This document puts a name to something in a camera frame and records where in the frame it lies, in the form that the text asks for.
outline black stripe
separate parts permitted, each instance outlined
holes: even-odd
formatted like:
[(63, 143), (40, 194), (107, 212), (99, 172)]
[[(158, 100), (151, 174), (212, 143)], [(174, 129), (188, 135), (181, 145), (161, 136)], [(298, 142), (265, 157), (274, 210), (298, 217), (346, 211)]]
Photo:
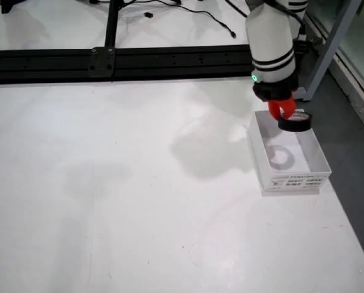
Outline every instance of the black stripe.
[(253, 65), (254, 65), (255, 69), (262, 71), (262, 72), (276, 71), (276, 70), (286, 67), (289, 63), (292, 62), (293, 59), (294, 59), (294, 55), (292, 56), (292, 58), (289, 58), (289, 60), (286, 61), (285, 63), (282, 63), (279, 66), (272, 67), (272, 68), (262, 68), (262, 67), (256, 66), (255, 64), (253, 64)]
[(254, 64), (257, 65), (272, 65), (272, 64), (276, 64), (281, 62), (282, 60), (285, 60), (286, 58), (288, 58), (291, 54), (293, 54), (293, 47), (289, 50), (289, 52), (287, 52), (286, 54), (282, 55), (281, 57), (274, 59), (274, 60), (270, 60), (270, 61), (257, 61), (255, 59), (253, 59)]
[(308, 0), (304, 2), (289, 2), (289, 6), (303, 6), (305, 4), (308, 4)]
[(302, 12), (306, 9), (307, 7), (304, 7), (304, 8), (300, 8), (300, 9), (290, 9), (290, 11), (294, 12), (294, 13), (299, 13), (299, 12)]

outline white table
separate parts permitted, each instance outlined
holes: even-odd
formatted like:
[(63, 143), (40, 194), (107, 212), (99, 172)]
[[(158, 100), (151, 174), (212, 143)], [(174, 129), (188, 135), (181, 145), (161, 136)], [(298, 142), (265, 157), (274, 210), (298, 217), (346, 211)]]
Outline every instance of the white table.
[[(204, 15), (136, 6), (117, 46), (245, 43), (216, 1), (183, 2), (236, 40)], [(28, 0), (0, 15), (0, 49), (102, 45), (106, 17)], [(0, 293), (364, 292), (330, 183), (261, 193), (246, 128), (265, 108), (249, 78), (0, 86)]]

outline metal frame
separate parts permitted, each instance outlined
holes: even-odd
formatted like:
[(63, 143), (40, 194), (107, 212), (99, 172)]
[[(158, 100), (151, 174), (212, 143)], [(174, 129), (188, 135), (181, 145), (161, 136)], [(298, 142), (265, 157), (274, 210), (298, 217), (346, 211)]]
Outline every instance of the metal frame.
[(351, 106), (364, 124), (364, 92), (349, 80), (349, 74), (343, 73), (344, 66), (334, 60), (336, 51), (347, 32), (351, 21), (360, 5), (360, 0), (348, 0), (343, 6), (337, 21), (327, 37), (325, 45), (319, 50), (319, 58), (307, 82), (306, 92), (299, 95), (304, 101), (310, 101), (321, 82), (326, 69), (330, 69), (338, 84), (348, 96)]
[[(0, 84), (140, 81), (250, 76), (249, 45), (115, 49), (118, 11), (111, 0), (105, 46), (93, 49), (0, 51)], [(296, 62), (310, 42), (296, 41)]]
[(344, 6), (342, 7), (338, 18), (330, 31), (324, 47), (319, 51), (319, 58), (316, 61), (310, 78), (305, 85), (304, 94), (297, 96), (299, 99), (311, 101), (316, 89), (322, 81), (326, 70), (333, 60), (335, 52), (339, 48), (345, 33), (348, 31), (348, 28), (357, 12), (357, 9), (359, 8), (360, 3), (361, 0), (347, 0), (344, 3)]

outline glass panel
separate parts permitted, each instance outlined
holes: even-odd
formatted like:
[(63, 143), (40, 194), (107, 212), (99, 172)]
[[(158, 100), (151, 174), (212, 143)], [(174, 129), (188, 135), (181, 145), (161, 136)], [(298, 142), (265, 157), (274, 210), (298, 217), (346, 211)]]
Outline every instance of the glass panel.
[[(326, 32), (330, 32), (343, 3), (344, 0), (310, 0), (308, 14), (317, 20)], [(340, 50), (364, 83), (364, 0), (341, 42)]]

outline cardboard box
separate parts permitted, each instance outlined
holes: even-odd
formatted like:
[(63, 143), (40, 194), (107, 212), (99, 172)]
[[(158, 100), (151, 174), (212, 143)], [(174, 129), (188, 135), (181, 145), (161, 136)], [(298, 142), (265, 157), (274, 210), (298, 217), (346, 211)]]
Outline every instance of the cardboard box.
[(282, 131), (269, 111), (256, 111), (249, 136), (265, 191), (316, 190), (331, 174), (312, 129)]

